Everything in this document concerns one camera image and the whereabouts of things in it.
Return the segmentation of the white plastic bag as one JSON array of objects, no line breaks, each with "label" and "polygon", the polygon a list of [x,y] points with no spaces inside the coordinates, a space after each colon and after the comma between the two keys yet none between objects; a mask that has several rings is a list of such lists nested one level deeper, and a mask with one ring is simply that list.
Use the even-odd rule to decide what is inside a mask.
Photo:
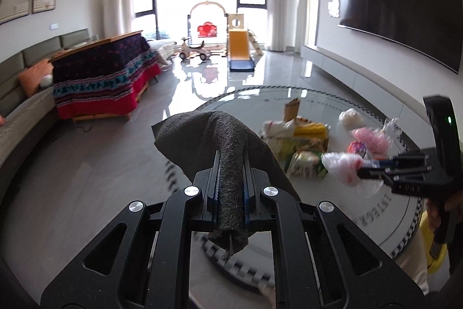
[{"label": "white plastic bag", "polygon": [[365,197],[376,195],[383,187],[382,180],[361,179],[358,176],[361,168],[378,168],[379,162],[376,160],[347,152],[330,152],[322,155],[321,162],[331,176],[347,187],[355,187]]}]

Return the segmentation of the brown cardboard box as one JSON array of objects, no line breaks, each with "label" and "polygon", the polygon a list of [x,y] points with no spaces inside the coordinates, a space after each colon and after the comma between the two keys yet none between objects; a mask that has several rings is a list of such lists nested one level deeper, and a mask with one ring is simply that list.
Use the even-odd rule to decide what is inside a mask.
[{"label": "brown cardboard box", "polygon": [[286,103],[283,109],[282,120],[284,122],[290,122],[294,120],[298,116],[299,106],[300,106],[300,100],[298,97]]}]

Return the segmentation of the dark grey towel rag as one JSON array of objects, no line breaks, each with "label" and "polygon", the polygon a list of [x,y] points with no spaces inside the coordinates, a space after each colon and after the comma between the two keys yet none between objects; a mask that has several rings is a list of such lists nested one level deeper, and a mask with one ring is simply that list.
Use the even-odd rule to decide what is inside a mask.
[{"label": "dark grey towel rag", "polygon": [[245,225],[243,155],[251,167],[268,174],[271,186],[300,196],[283,172],[268,144],[244,123],[223,111],[175,114],[152,126],[155,146],[193,181],[197,172],[213,166],[220,153],[217,226],[208,238],[223,248],[226,257],[248,245]]}]

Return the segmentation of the pink item in plastic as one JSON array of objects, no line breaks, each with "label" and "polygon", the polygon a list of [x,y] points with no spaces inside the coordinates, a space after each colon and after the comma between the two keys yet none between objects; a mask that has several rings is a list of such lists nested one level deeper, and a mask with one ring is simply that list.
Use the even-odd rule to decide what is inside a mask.
[{"label": "pink item in plastic", "polygon": [[386,156],[391,149],[395,138],[402,133],[399,127],[399,119],[387,119],[381,129],[362,127],[351,132],[355,141],[365,145],[371,155]]}]

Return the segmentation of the green snack packet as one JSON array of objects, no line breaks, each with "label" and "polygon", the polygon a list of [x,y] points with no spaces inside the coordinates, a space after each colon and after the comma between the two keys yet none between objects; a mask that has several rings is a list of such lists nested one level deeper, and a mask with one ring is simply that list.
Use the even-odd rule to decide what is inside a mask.
[{"label": "green snack packet", "polygon": [[287,176],[301,179],[324,178],[327,170],[322,163],[322,154],[311,151],[295,152],[286,171]]}]

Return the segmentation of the yellow snack package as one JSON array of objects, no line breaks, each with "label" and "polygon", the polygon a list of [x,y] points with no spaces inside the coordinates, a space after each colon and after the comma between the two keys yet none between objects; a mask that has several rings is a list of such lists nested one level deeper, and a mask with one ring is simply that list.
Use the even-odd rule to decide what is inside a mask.
[{"label": "yellow snack package", "polygon": [[265,121],[260,137],[278,159],[292,156],[295,152],[326,152],[330,130],[327,125],[296,117],[290,121]]}]

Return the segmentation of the table with patterned blanket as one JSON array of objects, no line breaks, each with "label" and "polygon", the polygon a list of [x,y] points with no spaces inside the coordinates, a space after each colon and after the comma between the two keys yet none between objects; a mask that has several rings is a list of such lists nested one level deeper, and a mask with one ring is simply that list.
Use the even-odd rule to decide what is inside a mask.
[{"label": "table with patterned blanket", "polygon": [[140,32],[65,52],[50,63],[53,98],[63,120],[128,115],[145,85],[160,74],[157,53]]}]

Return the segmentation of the green curved sofa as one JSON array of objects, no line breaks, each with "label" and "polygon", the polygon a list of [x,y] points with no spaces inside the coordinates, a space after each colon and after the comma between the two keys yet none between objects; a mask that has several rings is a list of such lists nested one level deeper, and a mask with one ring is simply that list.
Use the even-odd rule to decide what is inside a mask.
[{"label": "green curved sofa", "polygon": [[1,62],[1,191],[13,177],[40,139],[57,122],[51,88],[28,96],[19,76],[34,64],[79,43],[90,41],[89,31],[81,29],[41,41]]}]

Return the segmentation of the yellow children's slide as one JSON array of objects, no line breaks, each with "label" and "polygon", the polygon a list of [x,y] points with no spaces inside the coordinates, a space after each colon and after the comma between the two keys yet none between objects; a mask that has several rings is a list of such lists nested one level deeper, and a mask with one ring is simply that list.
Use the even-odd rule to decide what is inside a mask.
[{"label": "yellow children's slide", "polygon": [[244,27],[243,14],[227,15],[227,58],[230,72],[254,72],[254,56],[262,56],[255,34]]}]

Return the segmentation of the white ride-on toy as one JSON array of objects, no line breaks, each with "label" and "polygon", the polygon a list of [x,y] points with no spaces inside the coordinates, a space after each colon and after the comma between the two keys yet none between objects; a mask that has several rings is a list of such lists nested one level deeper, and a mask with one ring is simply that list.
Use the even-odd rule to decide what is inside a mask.
[{"label": "white ride-on toy", "polygon": [[192,54],[199,56],[202,61],[210,58],[211,52],[206,49],[205,41],[202,41],[198,46],[192,46],[187,44],[187,40],[187,38],[182,38],[182,45],[178,53],[181,60],[188,60]]}]

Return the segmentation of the orange cushion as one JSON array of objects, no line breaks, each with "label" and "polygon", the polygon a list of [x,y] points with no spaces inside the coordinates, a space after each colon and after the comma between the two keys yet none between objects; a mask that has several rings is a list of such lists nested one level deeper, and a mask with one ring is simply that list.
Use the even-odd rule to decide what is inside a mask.
[{"label": "orange cushion", "polygon": [[18,80],[27,97],[32,97],[39,89],[42,79],[53,73],[53,65],[44,59],[21,72]]}]

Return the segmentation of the wall-mounted television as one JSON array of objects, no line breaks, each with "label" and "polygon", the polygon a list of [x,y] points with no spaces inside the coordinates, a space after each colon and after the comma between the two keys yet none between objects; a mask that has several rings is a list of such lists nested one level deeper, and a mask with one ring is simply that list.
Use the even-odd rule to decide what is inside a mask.
[{"label": "wall-mounted television", "polygon": [[458,72],[462,0],[340,0],[340,26],[393,41]]}]

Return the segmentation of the red baby swing frame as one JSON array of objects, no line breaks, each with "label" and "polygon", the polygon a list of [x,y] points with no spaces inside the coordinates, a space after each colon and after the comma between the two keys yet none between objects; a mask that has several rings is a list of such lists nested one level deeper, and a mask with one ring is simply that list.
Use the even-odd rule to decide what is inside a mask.
[{"label": "red baby swing frame", "polygon": [[202,1],[195,4],[187,16],[188,44],[207,47],[225,45],[227,39],[227,12],[216,1]]}]

